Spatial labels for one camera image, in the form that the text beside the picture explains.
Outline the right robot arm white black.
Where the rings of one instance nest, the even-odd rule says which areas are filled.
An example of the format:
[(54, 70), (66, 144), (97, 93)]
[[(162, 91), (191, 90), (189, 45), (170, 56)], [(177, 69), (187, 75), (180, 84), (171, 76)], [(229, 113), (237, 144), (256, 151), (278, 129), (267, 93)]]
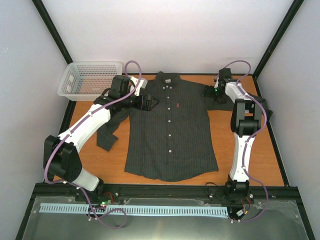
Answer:
[(214, 86), (206, 86), (203, 94), (224, 104), (233, 102), (230, 129), (234, 133), (233, 163), (225, 183), (224, 198), (229, 203), (238, 203), (249, 195), (249, 165), (252, 145), (257, 133), (265, 127), (272, 114), (267, 101), (248, 93), (240, 81), (232, 78), (230, 68), (219, 70)]

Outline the dark grey pinstriped shirt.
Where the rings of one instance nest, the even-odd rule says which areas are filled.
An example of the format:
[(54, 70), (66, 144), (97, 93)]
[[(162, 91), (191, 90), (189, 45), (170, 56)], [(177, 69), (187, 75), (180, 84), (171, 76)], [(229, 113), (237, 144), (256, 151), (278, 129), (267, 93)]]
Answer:
[(148, 179), (178, 182), (218, 171), (208, 111), (231, 111), (233, 102), (203, 97), (205, 85), (159, 72), (145, 93), (159, 100), (151, 111), (123, 109), (97, 130), (96, 144), (111, 150), (115, 130), (129, 119), (129, 145), (124, 170)]

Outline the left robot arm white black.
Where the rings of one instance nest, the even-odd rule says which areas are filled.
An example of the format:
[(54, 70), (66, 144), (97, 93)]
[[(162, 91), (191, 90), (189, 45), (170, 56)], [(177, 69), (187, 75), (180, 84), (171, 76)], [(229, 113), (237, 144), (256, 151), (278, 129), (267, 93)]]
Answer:
[(52, 174), (59, 177), (59, 182), (84, 189), (92, 201), (101, 200), (104, 182), (83, 167), (79, 153), (87, 140), (121, 110), (151, 111), (159, 103), (157, 98), (144, 92), (147, 83), (144, 78), (116, 75), (111, 86), (73, 126), (58, 136), (48, 136), (43, 151), (45, 182), (54, 184), (48, 178)]

